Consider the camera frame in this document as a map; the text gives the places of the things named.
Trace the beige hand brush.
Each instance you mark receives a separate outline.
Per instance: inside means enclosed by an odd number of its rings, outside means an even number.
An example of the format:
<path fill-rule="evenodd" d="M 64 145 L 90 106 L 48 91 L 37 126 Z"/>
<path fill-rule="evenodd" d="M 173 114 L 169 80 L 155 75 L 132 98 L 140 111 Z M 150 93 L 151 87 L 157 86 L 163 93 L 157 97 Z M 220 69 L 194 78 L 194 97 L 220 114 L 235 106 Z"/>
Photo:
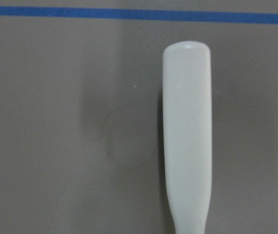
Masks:
<path fill-rule="evenodd" d="M 212 186 L 212 91 L 210 49 L 202 42 L 178 42 L 163 53 L 163 136 L 175 233 L 203 234 Z"/>

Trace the blue tape grid lines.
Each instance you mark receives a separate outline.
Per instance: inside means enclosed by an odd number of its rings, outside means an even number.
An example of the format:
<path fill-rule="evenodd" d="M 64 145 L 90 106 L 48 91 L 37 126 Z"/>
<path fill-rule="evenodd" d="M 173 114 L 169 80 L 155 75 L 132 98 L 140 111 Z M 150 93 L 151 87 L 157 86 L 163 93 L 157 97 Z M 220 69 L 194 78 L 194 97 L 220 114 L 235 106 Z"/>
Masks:
<path fill-rule="evenodd" d="M 278 14 L 242 12 L 0 6 L 0 16 L 160 20 L 278 25 Z"/>

